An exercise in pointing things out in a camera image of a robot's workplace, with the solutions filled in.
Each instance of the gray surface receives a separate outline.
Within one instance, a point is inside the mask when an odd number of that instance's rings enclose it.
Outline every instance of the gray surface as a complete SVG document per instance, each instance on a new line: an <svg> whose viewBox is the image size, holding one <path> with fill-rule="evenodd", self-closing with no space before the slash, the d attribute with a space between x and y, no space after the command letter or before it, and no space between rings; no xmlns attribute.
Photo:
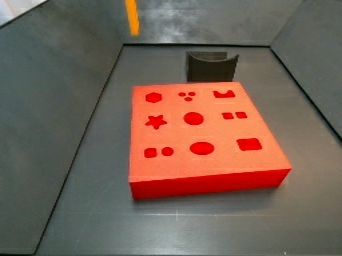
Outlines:
<svg viewBox="0 0 342 256"><path fill-rule="evenodd" d="M126 43L270 45L302 0L138 0L131 36L125 1L117 15Z"/></svg>
<svg viewBox="0 0 342 256"><path fill-rule="evenodd" d="M114 7L50 1L0 30L0 253L37 249L122 47Z"/></svg>
<svg viewBox="0 0 342 256"><path fill-rule="evenodd" d="M305 1L272 48L342 137L342 1Z"/></svg>
<svg viewBox="0 0 342 256"><path fill-rule="evenodd" d="M188 51L241 55L241 81L293 163L278 189L134 202L131 87L186 81ZM342 254L342 145L268 48L125 47L39 254Z"/></svg>

